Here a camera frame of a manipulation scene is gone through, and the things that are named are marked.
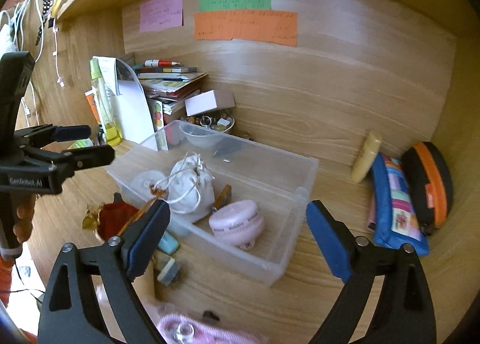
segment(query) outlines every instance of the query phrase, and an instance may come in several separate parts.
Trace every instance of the orange sleeve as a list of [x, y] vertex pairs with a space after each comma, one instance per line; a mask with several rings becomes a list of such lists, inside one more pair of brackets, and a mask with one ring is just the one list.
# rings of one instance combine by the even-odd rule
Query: orange sleeve
[[11, 286], [11, 269], [14, 262], [6, 262], [0, 256], [0, 300], [5, 307], [8, 306], [10, 294], [6, 291], [10, 290]]

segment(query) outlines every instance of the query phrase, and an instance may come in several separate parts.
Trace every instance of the green sticky note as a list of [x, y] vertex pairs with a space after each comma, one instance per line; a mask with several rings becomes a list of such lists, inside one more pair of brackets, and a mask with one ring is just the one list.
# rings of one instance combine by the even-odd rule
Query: green sticky note
[[272, 0], [200, 0], [200, 12], [271, 9]]

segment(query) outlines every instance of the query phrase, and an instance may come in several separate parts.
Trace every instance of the orange sticky note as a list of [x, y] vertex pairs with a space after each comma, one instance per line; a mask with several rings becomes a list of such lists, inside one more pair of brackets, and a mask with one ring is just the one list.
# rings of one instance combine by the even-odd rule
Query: orange sticky note
[[196, 40], [256, 40], [297, 46], [296, 12], [228, 10], [194, 15]]

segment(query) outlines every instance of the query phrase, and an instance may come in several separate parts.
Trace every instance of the white box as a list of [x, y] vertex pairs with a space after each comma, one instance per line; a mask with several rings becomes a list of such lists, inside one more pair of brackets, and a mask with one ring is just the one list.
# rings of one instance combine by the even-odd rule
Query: white box
[[235, 107], [233, 92], [227, 89], [212, 89], [193, 98], [185, 99], [187, 115], [197, 115], [212, 110], [223, 110]]
[[[173, 145], [169, 142], [168, 151], [152, 149], [159, 134], [165, 134], [167, 139], [175, 137]], [[222, 148], [225, 154], [219, 155], [218, 148]], [[182, 215], [172, 214], [169, 232], [181, 244], [271, 285], [284, 274], [297, 243], [317, 175], [318, 160], [187, 122], [173, 121], [117, 158], [107, 167], [107, 172], [117, 181], [125, 201], [142, 207], [151, 195], [148, 187], [133, 184], [135, 177], [152, 170], [168, 175], [187, 152], [198, 153], [205, 161], [215, 177], [216, 196], [225, 184], [230, 184], [233, 202], [253, 199], [265, 218], [265, 230], [249, 251], [215, 238], [208, 217], [190, 223]]]

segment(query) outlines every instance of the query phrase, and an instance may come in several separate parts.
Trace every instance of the metal bolt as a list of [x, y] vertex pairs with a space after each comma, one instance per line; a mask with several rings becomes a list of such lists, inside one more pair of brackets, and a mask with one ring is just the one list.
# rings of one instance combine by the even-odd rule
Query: metal bolt
[[403, 244], [402, 248], [407, 253], [415, 252], [415, 248], [411, 244]]
[[121, 241], [121, 238], [118, 237], [117, 235], [115, 235], [115, 236], [109, 238], [109, 245], [111, 247], [114, 247], [114, 246], [120, 244], [120, 241]]
[[366, 247], [370, 243], [368, 238], [362, 235], [359, 235], [358, 237], [356, 237], [355, 242], [357, 243], [357, 245], [360, 245], [361, 247]]
[[62, 251], [62, 252], [70, 252], [73, 248], [74, 248], [74, 246], [73, 246], [72, 243], [66, 243], [66, 244], [62, 247], [61, 251]]

